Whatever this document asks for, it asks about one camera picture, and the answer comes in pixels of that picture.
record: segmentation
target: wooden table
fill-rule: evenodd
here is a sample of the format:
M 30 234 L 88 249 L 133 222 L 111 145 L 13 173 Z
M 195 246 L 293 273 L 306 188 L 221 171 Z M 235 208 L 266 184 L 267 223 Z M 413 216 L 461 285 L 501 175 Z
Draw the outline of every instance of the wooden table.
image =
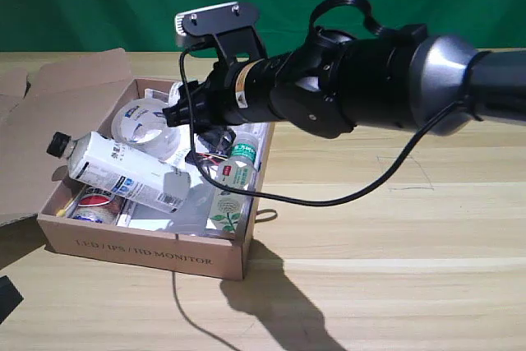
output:
M 0 53 L 0 72 L 69 53 Z M 176 53 L 130 53 L 177 76 Z M 204 77 L 210 60 L 188 60 Z M 265 191 L 326 199 L 376 178 L 409 135 L 324 141 L 276 127 Z M 329 209 L 262 201 L 241 283 L 54 255 L 34 222 L 0 229 L 0 275 L 25 301 L 0 349 L 524 350 L 526 128 L 427 136 L 370 196 Z

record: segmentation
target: box of items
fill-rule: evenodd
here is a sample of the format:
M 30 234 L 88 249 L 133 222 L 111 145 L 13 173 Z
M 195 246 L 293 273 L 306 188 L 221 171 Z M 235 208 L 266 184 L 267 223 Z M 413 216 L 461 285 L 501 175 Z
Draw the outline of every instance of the box of items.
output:
M 141 145 L 152 130 L 137 132 L 139 117 L 162 114 L 135 101 L 168 107 L 176 81 L 134 77 L 122 49 L 46 65 L 26 94 L 25 76 L 0 77 L 0 221 L 37 215 L 49 249 L 60 254 L 243 278 L 257 199 L 229 196 L 200 175 L 187 126 L 153 131 L 166 132 L 161 145 Z M 258 190 L 272 131 L 255 124 L 196 136 L 197 160 L 217 181 Z M 112 158 L 96 162 L 95 143 L 112 145 Z M 162 155 L 162 144 L 173 150 Z M 130 173 L 113 179 L 118 166 Z

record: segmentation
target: green bottle label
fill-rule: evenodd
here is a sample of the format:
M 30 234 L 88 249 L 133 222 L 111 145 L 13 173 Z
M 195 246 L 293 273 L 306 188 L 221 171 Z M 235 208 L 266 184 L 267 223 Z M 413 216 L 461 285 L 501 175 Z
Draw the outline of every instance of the green bottle label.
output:
M 244 156 L 254 163 L 256 161 L 256 149 L 252 145 L 238 143 L 233 147 L 230 156 Z

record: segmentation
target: black bottle cap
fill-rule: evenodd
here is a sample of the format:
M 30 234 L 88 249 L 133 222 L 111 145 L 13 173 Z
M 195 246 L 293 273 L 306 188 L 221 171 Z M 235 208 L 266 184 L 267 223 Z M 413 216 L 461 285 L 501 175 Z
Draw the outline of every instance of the black bottle cap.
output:
M 55 132 L 46 152 L 52 156 L 61 158 L 64 154 L 64 150 L 67 147 L 67 143 L 69 143 L 71 139 L 72 137 L 69 135 L 61 132 Z

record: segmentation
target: plastic cup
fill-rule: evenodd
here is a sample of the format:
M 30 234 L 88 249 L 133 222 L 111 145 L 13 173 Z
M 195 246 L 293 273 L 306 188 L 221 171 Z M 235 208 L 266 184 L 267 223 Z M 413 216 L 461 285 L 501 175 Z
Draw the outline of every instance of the plastic cup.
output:
M 124 105 L 112 121 L 115 141 L 136 148 L 157 159 L 166 160 L 179 145 L 177 128 L 168 127 L 159 99 L 137 99 Z

